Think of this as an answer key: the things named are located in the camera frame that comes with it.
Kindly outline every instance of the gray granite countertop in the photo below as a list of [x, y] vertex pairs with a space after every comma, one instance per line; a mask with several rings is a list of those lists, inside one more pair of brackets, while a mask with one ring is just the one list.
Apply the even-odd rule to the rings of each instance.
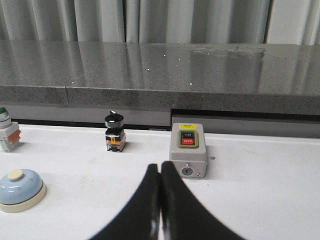
[[0, 40], [0, 103], [320, 115], [320, 45]]

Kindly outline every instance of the gray metal panel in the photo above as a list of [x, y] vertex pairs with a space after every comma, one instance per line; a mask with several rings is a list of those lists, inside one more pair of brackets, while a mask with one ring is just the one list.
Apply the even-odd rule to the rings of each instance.
[[94, 107], [70, 107], [66, 105], [56, 106], [28, 106], [28, 105], [5, 105], [12, 119], [105, 123], [105, 117], [110, 110], [123, 115], [124, 124], [170, 126], [170, 111], [159, 109], [119, 109], [112, 106], [104, 108]]
[[215, 116], [172, 115], [173, 123], [202, 124], [206, 133], [320, 138], [319, 122], [274, 119], [226, 118]]

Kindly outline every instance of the gray switch box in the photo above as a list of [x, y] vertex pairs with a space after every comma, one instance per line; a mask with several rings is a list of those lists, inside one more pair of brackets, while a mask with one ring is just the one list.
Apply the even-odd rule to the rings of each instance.
[[206, 175], [208, 157], [202, 124], [173, 124], [169, 160], [181, 177], [203, 178]]

